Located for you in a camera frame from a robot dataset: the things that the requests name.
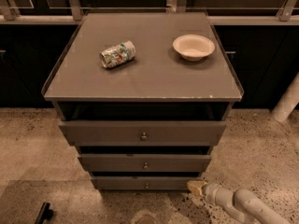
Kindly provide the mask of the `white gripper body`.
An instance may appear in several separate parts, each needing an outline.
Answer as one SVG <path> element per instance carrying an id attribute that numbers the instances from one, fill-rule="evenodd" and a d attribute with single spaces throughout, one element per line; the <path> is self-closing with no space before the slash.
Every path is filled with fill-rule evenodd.
<path id="1" fill-rule="evenodd" d="M 217 183 L 207 183 L 203 187 L 204 199 L 213 205 L 229 207 L 233 203 L 233 193 Z"/>

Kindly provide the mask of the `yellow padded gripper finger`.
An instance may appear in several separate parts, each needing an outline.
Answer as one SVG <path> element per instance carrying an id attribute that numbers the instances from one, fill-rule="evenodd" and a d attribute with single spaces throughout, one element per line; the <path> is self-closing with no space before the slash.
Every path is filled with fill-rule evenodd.
<path id="1" fill-rule="evenodd" d="M 203 196 L 203 187 L 206 185 L 206 181 L 202 180 L 190 180 L 187 182 L 188 190 L 195 196 Z"/>

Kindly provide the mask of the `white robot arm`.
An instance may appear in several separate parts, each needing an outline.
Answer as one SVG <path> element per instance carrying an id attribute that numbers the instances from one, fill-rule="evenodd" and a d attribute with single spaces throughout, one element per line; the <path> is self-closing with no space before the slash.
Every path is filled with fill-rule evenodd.
<path id="1" fill-rule="evenodd" d="M 299 73 L 272 111 L 277 121 L 284 121 L 299 104 Z M 201 196 L 207 203 L 221 207 L 231 218 L 240 224 L 291 224 L 286 218 L 271 209 L 261 199 L 247 189 L 232 192 L 217 183 L 200 180 L 187 182 L 188 190 Z"/>

